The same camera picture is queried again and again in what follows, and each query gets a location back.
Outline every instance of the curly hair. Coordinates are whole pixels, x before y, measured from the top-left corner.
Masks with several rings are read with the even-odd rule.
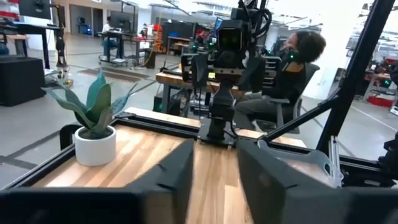
[[[298,31],[297,51],[303,63],[316,61],[326,47],[326,40],[320,34],[312,31]]]

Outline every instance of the white pot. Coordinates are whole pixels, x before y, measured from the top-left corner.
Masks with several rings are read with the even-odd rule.
[[[116,130],[108,126],[113,133],[103,139],[84,139],[79,132],[85,129],[79,128],[75,132],[76,160],[84,166],[100,166],[111,162],[116,157]]]

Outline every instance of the black chair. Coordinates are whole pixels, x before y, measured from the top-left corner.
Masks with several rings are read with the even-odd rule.
[[[319,66],[314,65],[312,63],[306,65],[305,86],[308,85],[311,78],[313,77],[313,74],[315,74],[315,72],[318,71],[319,69],[320,69]],[[277,109],[277,116],[274,119],[270,120],[270,117],[272,117],[272,115],[270,116],[269,114],[253,114],[250,117],[252,120],[256,120],[256,123],[261,129],[261,131],[264,132],[271,131],[275,128],[283,126],[285,123],[288,123],[289,121],[292,121],[300,116],[300,109],[302,104],[301,97],[297,99],[293,107],[288,106],[288,104],[290,103],[288,99],[271,98],[270,102],[275,103]],[[295,128],[290,133],[298,134],[300,133],[300,130],[299,128]]]

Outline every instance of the concrete floor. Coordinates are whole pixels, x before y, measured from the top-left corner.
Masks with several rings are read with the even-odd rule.
[[[132,47],[126,44],[126,55]],[[68,36],[67,62],[74,80],[73,91],[83,101],[86,91],[95,79],[78,73],[87,68],[98,68],[98,55],[102,52],[99,39],[84,36]],[[42,58],[42,52],[29,51],[30,57]],[[155,74],[163,67],[164,55],[156,58],[156,69],[142,69],[136,72],[149,76],[138,82],[139,91],[131,96],[127,106],[151,110],[153,97],[162,86],[155,82]],[[167,64],[177,63],[179,58],[168,56]],[[56,57],[50,52],[50,66],[55,68]],[[117,98],[130,89],[132,83],[114,82],[113,97]],[[316,107],[317,100],[303,99],[302,113]],[[0,107],[0,188],[26,173],[37,164],[56,154],[59,142],[56,134],[62,126],[75,122],[72,112],[61,109],[53,98],[46,95],[12,108]],[[318,138],[327,120],[328,114],[303,124],[300,134],[286,134],[288,137],[303,140],[309,148],[315,148]],[[398,118],[381,108],[354,101],[339,135],[340,154],[364,159],[377,159],[384,155],[383,143],[392,139],[397,132]]]

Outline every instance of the potted plant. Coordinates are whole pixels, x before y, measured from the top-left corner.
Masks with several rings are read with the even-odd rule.
[[[88,89],[86,104],[63,83],[59,85],[65,91],[65,99],[49,88],[43,90],[62,108],[72,110],[83,126],[75,132],[77,161],[85,166],[100,166],[111,162],[116,157],[116,130],[109,124],[113,116],[124,108],[136,85],[125,96],[111,103],[111,85],[106,83],[103,72],[100,72]]]

